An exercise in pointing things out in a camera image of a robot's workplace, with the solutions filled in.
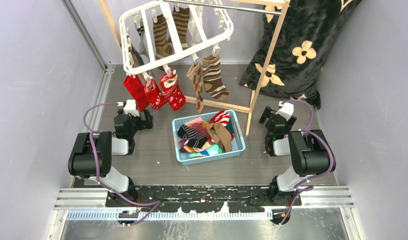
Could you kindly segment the red white striped sock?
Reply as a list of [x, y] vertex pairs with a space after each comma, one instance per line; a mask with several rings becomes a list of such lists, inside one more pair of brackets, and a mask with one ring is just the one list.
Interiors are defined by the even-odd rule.
[[222, 126], [226, 127], [230, 120], [230, 115], [226, 110], [221, 110], [216, 113], [210, 120], [210, 124], [220, 123]]

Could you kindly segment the white plastic clip hanger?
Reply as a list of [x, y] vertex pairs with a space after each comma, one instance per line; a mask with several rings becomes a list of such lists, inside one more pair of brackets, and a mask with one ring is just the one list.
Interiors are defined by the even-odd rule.
[[[210, 1], [207, 4], [222, 4], [220, 0]], [[174, 17], [172, 14], [172, 8], [169, 5], [169, 2], [163, 2], [162, 0], [153, 0], [146, 4], [140, 5], [136, 8], [130, 9], [124, 12], [119, 18], [119, 34], [120, 34], [120, 47], [123, 60], [123, 69], [127, 75], [138, 75], [146, 73], [149, 70], [156, 69], [158, 67], [168, 68], [168, 65], [177, 60], [193, 56], [197, 52], [204, 50], [206, 48], [212, 47], [215, 53], [219, 52], [218, 44], [222, 41], [228, 41], [233, 33], [234, 26], [233, 23], [227, 14], [225, 9], [213, 8], [216, 17], [218, 17], [218, 27], [222, 29], [222, 32], [214, 37], [208, 38], [204, 32], [203, 25], [198, 17], [198, 13], [194, 6], [197, 5], [187, 5], [189, 6], [192, 19], [194, 21], [195, 30], [197, 30], [198, 35], [200, 36], [200, 41], [186, 49], [183, 49], [181, 46], [180, 35], [176, 29]], [[151, 40], [151, 30], [152, 27], [149, 26], [147, 22], [147, 11], [150, 10], [152, 13], [153, 20], [156, 21], [155, 9], [160, 8], [162, 14], [166, 18], [169, 37], [172, 40], [172, 47], [174, 53], [170, 56], [164, 57], [162, 59], [156, 59], [155, 57], [155, 43]], [[129, 17], [134, 17], [136, 20], [136, 25], [140, 27], [140, 19], [142, 19], [144, 27], [144, 37], [146, 43], [146, 49], [149, 53], [149, 63], [146, 63], [142, 66], [135, 67], [133, 61], [133, 55], [131, 54], [129, 48], [132, 45], [130, 40], [131, 34], [129, 33], [127, 27], [127, 20]]]

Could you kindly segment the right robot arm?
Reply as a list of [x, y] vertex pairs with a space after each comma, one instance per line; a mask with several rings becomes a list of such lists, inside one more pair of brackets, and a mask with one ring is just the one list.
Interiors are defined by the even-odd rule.
[[272, 179], [267, 191], [267, 199], [278, 206], [293, 198], [303, 183], [336, 169], [336, 159], [324, 133], [320, 129], [293, 131], [297, 120], [293, 112], [294, 106], [290, 103], [278, 110], [266, 106], [259, 119], [267, 128], [266, 153], [271, 157], [291, 158], [291, 166]]

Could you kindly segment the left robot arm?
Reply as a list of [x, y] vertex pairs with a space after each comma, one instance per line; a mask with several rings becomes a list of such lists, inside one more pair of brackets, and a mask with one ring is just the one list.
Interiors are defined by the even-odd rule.
[[112, 200], [127, 207], [134, 205], [138, 193], [133, 180], [112, 165], [112, 157], [133, 154], [135, 134], [153, 128], [149, 110], [144, 110], [143, 115], [125, 114], [119, 109], [113, 119], [115, 131], [79, 133], [68, 160], [70, 175], [104, 184]]

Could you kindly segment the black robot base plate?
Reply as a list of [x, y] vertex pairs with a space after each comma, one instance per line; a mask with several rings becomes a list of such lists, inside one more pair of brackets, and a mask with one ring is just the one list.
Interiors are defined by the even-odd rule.
[[139, 185], [133, 201], [160, 201], [158, 213], [258, 213], [265, 207], [300, 206], [295, 193], [275, 193], [271, 185]]

